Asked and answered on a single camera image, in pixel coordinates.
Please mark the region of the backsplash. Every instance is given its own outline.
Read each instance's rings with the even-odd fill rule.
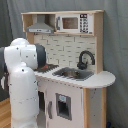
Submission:
[[[68,67],[77,67],[79,55],[88,50],[95,57],[95,37],[80,35],[34,35],[34,43],[41,44],[46,48],[47,63]],[[91,58],[83,55],[83,62],[88,61],[88,69],[95,71],[95,65],[91,65]]]

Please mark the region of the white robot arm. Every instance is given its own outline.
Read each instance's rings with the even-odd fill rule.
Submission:
[[[45,66],[45,48],[18,38],[9,47],[0,48],[0,54],[0,71],[5,74],[1,80],[2,87],[9,87],[11,128],[37,128],[39,98],[32,69]]]

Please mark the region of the faucet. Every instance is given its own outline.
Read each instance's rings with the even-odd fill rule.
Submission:
[[[91,52],[89,52],[89,51],[82,51],[82,52],[80,53],[80,56],[79,56],[79,63],[77,64],[77,67],[78,67],[79,69],[81,69],[81,70],[86,69],[86,68],[87,68],[87,64],[88,64],[88,62],[86,62],[86,63],[83,63],[83,62],[82,62],[82,56],[83,56],[85,53],[88,54],[88,55],[91,57],[92,65],[95,65],[95,59],[94,59],[93,54],[92,54]]]

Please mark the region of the microwave window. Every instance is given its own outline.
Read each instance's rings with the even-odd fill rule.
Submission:
[[[63,29],[78,29],[78,18],[62,18]]]

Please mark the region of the play kitchen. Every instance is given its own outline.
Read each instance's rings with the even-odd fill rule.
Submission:
[[[23,31],[47,52],[35,71],[39,128],[106,128],[106,87],[115,76],[103,71],[103,11],[22,13]]]

